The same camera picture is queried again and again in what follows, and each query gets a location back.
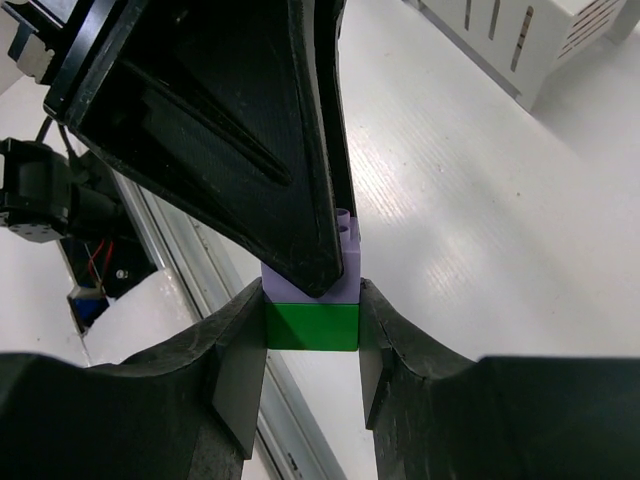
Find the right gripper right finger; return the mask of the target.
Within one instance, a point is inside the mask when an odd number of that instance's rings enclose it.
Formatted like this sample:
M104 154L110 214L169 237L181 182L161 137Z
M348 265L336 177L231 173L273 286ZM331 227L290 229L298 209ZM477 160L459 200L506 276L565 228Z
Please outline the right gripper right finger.
M498 356L444 346L361 283L365 425L382 479L635 479L634 358Z

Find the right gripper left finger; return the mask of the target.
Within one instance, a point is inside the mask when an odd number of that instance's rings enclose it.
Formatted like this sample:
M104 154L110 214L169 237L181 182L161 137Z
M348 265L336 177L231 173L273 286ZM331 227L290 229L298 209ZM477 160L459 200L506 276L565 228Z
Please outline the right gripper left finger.
M32 353L1 358L5 479L191 479L201 422L193 363L141 351L81 368Z

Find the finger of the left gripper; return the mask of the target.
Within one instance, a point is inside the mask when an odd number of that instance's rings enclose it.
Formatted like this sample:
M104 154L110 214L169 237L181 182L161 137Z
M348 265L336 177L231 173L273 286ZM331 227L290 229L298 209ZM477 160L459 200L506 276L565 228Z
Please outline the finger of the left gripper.
M339 79L338 40L345 3L303 1L301 6L314 109L319 120L318 179L337 222L348 225L356 216L356 202Z
M101 160L318 297L342 276L303 1L79 1L45 109Z

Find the purple and green lego stack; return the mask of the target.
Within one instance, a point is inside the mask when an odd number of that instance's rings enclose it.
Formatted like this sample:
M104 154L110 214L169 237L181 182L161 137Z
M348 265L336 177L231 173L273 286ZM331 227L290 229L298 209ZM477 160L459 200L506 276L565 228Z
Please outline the purple and green lego stack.
M343 276L319 298L293 286L267 265L261 266L271 350L353 352L359 346L361 244L357 218L337 211Z

